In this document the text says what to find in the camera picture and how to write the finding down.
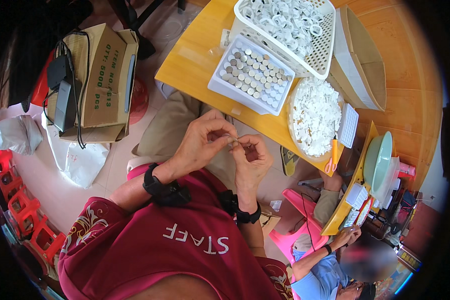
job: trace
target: watch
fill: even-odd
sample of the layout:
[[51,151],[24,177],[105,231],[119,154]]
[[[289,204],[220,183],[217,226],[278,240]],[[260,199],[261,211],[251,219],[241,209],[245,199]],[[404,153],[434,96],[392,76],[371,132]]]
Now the watch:
[[250,214],[247,212],[243,212],[240,210],[238,205],[235,207],[235,213],[236,213],[236,220],[240,223],[252,223],[255,224],[255,222],[260,219],[260,215],[262,214],[262,209],[260,208],[260,205],[257,201],[257,211]]

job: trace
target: printed floral design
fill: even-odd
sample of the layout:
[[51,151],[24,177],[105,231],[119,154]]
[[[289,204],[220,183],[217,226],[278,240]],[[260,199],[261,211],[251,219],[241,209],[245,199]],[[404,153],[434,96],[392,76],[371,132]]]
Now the printed floral design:
[[98,201],[92,202],[86,209],[87,215],[80,215],[75,221],[75,224],[73,224],[69,234],[66,236],[66,241],[62,246],[61,252],[68,253],[74,234],[76,234],[77,237],[77,240],[75,242],[76,246],[78,246],[80,243],[86,245],[87,240],[89,240],[90,238],[95,238],[98,232],[101,232],[106,227],[108,227],[108,222],[105,219],[99,219],[95,211],[91,208],[93,204],[98,204],[94,205],[94,208],[97,211],[97,215],[103,216],[106,214],[104,213],[104,210],[102,208],[96,208],[96,206],[100,206],[100,204],[102,204],[104,205],[105,211],[107,211],[108,207],[106,204]]
[[269,275],[275,275],[270,276],[270,279],[277,292],[283,297],[283,299],[293,300],[292,286],[288,281],[287,273],[274,264],[268,264],[266,267]]

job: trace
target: wooden floor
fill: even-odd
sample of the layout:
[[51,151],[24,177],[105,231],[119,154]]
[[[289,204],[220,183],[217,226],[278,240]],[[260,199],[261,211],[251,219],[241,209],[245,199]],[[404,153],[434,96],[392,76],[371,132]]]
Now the wooden floor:
[[[200,6],[209,2],[188,1]],[[416,166],[417,176],[409,188],[418,190],[437,146],[443,103],[442,81],[426,38],[400,0],[331,2],[335,8],[347,4],[352,9],[385,62],[387,107],[384,112],[357,109],[359,126],[373,120],[379,134],[391,132],[400,161]]]

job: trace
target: tiled floor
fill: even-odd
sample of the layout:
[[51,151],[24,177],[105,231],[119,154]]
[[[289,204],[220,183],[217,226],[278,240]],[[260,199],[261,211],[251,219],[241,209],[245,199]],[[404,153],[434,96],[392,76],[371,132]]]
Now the tiled floor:
[[[195,15],[200,11],[200,8],[188,4],[186,11],[188,14]],[[147,20],[148,23],[151,23],[152,21],[155,22],[153,25],[156,26],[156,20]],[[82,24],[81,28],[100,24],[102,22],[107,22],[114,30],[122,29],[120,22],[114,15],[106,14],[105,16],[95,15],[90,17]],[[144,36],[153,35],[153,33],[147,32],[147,28],[148,25],[145,23],[144,26],[140,28],[140,32],[142,32]],[[150,103],[147,112],[138,123],[130,126],[130,134],[127,137],[120,142],[112,144],[105,165],[89,189],[83,189],[73,185],[60,173],[55,165],[50,145],[46,138],[47,134],[41,127],[44,140],[36,149],[36,153],[32,156],[14,154],[17,170],[22,176],[24,183],[27,185],[30,192],[40,200],[43,213],[48,216],[60,231],[69,231],[89,197],[108,197],[108,195],[126,181],[126,166],[128,160],[132,158],[131,150],[139,142],[144,130],[166,101],[156,88],[154,75],[178,38],[179,37],[169,42],[154,42],[153,44],[155,45],[157,52],[149,59],[137,62],[136,76],[139,76],[146,83],[149,92]],[[37,123],[40,123],[42,108],[34,105],[32,106],[33,107],[30,108],[28,114],[30,114]],[[23,111],[20,105],[15,105],[0,112],[0,120],[19,114],[23,114]],[[240,135],[258,133],[237,120],[234,120],[234,125]],[[267,137],[265,137],[265,142],[274,157],[274,163],[258,188],[259,201],[269,203],[272,200],[283,200],[284,198],[281,193],[284,189],[293,188],[297,191],[303,190],[303,188],[297,186],[299,180],[312,179],[319,176],[318,171],[312,165],[301,159],[296,166],[294,176],[285,176],[282,171],[280,145]],[[311,190],[307,190],[306,192],[314,197],[318,197],[318,194],[313,194]],[[282,220],[277,224],[275,229],[281,233],[286,233],[291,230],[294,225],[303,218],[298,210],[296,210],[288,201],[283,201],[278,214],[282,216]],[[288,264],[285,256],[269,237],[265,240],[265,250],[269,257],[279,259]]]

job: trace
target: wooden table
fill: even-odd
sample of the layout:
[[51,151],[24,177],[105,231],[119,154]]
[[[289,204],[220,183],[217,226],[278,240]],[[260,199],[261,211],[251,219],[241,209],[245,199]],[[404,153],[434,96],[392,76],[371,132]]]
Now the wooden table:
[[[207,88],[224,52],[220,48],[222,30],[232,28],[235,3],[237,1],[234,0],[211,0],[176,42],[155,79],[234,117],[323,171],[328,161],[312,161],[295,146],[288,130],[287,104],[283,105],[279,116],[259,115],[237,101]],[[295,79],[290,91],[297,82],[298,79]],[[343,148],[340,144],[340,156]]]
[[[369,148],[370,142],[372,139],[376,136],[379,136],[377,128],[375,127],[375,124],[373,121],[370,121],[370,126],[368,127],[368,133],[366,134],[365,142],[363,144],[362,152],[360,153],[360,158],[358,159],[358,163],[355,167],[355,171],[353,173],[352,179],[350,180],[350,184],[348,185],[347,190],[345,191],[345,194],[343,194],[342,200],[340,203],[338,203],[337,208],[333,212],[333,215],[331,216],[330,220],[328,220],[327,224],[323,227],[320,234],[321,235],[336,235],[338,233],[338,228],[340,224],[342,224],[343,220],[348,216],[350,213],[350,210],[352,209],[352,206],[348,204],[345,199],[348,196],[348,193],[350,193],[350,189],[352,188],[352,185],[354,183],[361,183],[363,181],[363,165],[365,163],[365,155],[367,153],[367,150]],[[366,188],[366,191],[368,192],[368,195],[370,196],[370,184],[367,182],[364,183],[364,186]],[[375,212],[378,212],[378,208],[372,207],[372,210]]]

